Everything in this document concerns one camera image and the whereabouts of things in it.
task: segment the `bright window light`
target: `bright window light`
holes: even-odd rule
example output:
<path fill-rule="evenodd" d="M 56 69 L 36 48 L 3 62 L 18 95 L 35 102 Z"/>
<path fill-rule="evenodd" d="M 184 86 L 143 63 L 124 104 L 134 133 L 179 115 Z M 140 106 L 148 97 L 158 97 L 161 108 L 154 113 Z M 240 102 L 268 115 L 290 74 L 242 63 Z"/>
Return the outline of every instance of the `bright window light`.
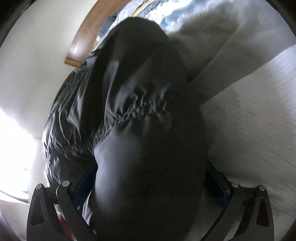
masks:
<path fill-rule="evenodd" d="M 36 154 L 33 136 L 0 109 L 0 190 L 29 199 L 28 169 Z"/>

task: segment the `black nylon garment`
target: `black nylon garment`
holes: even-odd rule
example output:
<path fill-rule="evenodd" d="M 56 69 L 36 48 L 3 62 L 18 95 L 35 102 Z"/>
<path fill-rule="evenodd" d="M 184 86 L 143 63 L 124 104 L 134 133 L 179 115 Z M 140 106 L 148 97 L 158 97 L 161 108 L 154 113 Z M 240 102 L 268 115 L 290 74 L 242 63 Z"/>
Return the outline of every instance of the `black nylon garment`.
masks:
<path fill-rule="evenodd" d="M 128 18 L 74 70 L 43 133 L 50 186 L 91 163 L 83 217 L 99 240 L 180 240 L 205 177 L 204 124 L 182 60 L 154 22 Z"/>

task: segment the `white fabric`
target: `white fabric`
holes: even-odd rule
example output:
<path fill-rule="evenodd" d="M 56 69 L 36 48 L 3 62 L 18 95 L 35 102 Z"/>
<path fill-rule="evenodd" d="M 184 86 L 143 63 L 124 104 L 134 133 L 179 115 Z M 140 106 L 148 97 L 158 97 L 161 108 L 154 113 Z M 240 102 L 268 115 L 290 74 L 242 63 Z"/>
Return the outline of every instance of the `white fabric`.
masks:
<path fill-rule="evenodd" d="M 209 160 L 230 181 L 266 186 L 275 240 L 296 219 L 295 103 L 296 45 L 201 106 Z M 219 213 L 206 195 L 202 200 L 200 220 L 188 240 L 199 240 L 205 233 L 203 226 L 209 228 Z"/>
<path fill-rule="evenodd" d="M 142 3 L 127 4 L 110 30 Z M 188 78 L 198 75 L 202 102 L 296 44 L 287 23 L 265 0 L 169 0 L 142 12 L 139 16 L 155 21 L 169 35 Z M 217 85 L 217 77 L 224 81 Z M 203 79 L 217 88 L 208 93 Z"/>

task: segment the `wooden trim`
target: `wooden trim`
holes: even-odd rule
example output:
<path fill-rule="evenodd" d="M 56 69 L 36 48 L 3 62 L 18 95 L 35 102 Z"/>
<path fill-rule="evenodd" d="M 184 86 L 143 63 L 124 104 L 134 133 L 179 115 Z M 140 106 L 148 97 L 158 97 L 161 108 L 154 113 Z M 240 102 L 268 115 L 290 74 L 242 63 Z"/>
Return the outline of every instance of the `wooden trim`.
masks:
<path fill-rule="evenodd" d="M 69 57 L 67 57 L 65 59 L 65 64 L 71 65 L 71 66 L 73 66 L 75 68 L 79 68 L 81 66 L 81 63 L 79 63 L 77 60 L 74 60 L 74 59 L 69 58 Z"/>
<path fill-rule="evenodd" d="M 104 20 L 131 0 L 98 0 L 87 14 L 71 44 L 65 63 L 74 67 L 89 56 Z"/>

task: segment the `screw head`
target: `screw head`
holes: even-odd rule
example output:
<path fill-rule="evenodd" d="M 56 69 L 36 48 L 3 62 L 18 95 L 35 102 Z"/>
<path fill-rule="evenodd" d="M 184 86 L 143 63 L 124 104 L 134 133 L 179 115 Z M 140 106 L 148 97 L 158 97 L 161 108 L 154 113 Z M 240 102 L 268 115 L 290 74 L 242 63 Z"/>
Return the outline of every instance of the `screw head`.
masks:
<path fill-rule="evenodd" d="M 70 182 L 69 181 L 63 181 L 62 186 L 67 187 L 69 186 Z"/>
<path fill-rule="evenodd" d="M 234 188 L 238 188 L 239 187 L 239 183 L 236 181 L 231 182 L 231 186 L 233 186 Z"/>
<path fill-rule="evenodd" d="M 39 190 L 40 188 L 42 188 L 42 184 L 41 184 L 41 183 L 37 184 L 37 185 L 35 186 L 35 188 L 36 188 L 37 190 Z"/>
<path fill-rule="evenodd" d="M 266 190 L 266 188 L 265 188 L 263 185 L 259 185 L 259 189 L 260 189 L 261 191 L 265 191 L 265 190 Z"/>

